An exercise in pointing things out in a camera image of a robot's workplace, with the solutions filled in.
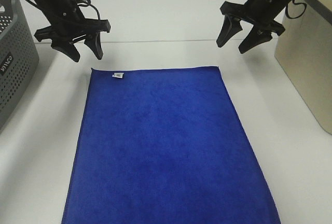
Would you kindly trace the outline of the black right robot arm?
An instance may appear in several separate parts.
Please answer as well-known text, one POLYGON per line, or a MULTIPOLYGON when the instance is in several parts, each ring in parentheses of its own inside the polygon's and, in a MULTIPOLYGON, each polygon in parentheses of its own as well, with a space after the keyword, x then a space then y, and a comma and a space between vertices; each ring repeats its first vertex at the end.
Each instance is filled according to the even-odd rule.
POLYGON ((216 40, 217 46, 223 47, 235 34, 242 31, 241 21, 253 25, 249 34, 239 45, 241 54, 269 42, 272 39, 272 33, 282 35, 285 28, 274 19, 283 9, 288 14, 289 2, 298 5, 295 0, 247 0, 243 5, 225 1, 220 7, 225 17, 216 40))

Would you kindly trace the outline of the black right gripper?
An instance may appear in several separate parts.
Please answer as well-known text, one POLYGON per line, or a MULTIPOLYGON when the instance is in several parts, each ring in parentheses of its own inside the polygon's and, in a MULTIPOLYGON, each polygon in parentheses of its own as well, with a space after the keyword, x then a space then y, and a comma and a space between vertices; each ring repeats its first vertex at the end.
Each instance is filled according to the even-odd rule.
POLYGON ((275 21, 276 16, 285 8, 284 0, 247 0, 244 4, 225 1, 220 7, 224 22, 216 40, 219 48, 235 34, 242 31, 241 21, 248 22, 253 28, 239 45, 239 52, 246 53, 252 48, 269 42, 271 32, 281 35, 285 28, 275 21))

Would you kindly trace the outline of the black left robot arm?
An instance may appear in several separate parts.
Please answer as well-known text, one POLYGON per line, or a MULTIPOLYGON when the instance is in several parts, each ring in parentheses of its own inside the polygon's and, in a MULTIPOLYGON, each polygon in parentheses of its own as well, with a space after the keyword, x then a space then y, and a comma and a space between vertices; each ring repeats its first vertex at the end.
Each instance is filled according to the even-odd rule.
POLYGON ((50 26, 39 29, 34 36, 37 41, 51 40, 51 47, 78 62, 80 54, 75 43, 84 44, 94 53, 98 60, 103 57, 101 32, 110 32, 108 20, 101 17, 86 18, 81 8, 91 7, 91 0, 25 0, 40 10, 50 26))

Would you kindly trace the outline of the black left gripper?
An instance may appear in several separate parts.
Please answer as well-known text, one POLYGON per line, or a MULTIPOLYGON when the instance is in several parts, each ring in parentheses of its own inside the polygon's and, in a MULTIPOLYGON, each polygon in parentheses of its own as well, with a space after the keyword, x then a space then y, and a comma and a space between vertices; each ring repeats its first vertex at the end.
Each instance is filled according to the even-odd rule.
POLYGON ((50 26, 39 29, 34 36, 38 41, 51 39, 51 47, 78 62, 80 54, 73 45, 79 40, 94 53, 98 60, 103 57, 100 33, 110 31, 108 20, 86 18, 81 7, 92 7, 91 0, 35 0, 50 26))

